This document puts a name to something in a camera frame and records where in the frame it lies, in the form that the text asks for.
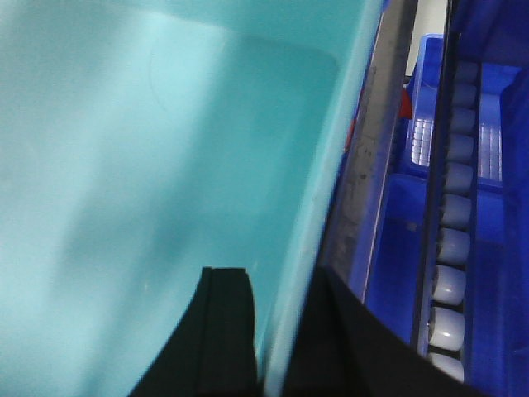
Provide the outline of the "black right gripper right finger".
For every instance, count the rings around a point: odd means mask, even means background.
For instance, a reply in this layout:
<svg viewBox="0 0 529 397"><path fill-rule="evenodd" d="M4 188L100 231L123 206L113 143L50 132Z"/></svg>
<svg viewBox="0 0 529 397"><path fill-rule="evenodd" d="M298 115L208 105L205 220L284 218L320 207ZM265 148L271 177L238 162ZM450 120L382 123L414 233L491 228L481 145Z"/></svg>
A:
<svg viewBox="0 0 529 397"><path fill-rule="evenodd" d="M386 328L329 268L316 267L284 396L477 396Z"/></svg>

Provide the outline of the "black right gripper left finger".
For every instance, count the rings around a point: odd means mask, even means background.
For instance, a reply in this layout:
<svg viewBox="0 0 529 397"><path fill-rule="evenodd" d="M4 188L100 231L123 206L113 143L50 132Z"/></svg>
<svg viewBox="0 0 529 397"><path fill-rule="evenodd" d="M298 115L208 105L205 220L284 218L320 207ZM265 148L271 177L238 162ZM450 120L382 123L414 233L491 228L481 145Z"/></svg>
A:
<svg viewBox="0 0 529 397"><path fill-rule="evenodd" d="M133 396L255 396L255 303L243 268L203 268L179 325Z"/></svg>

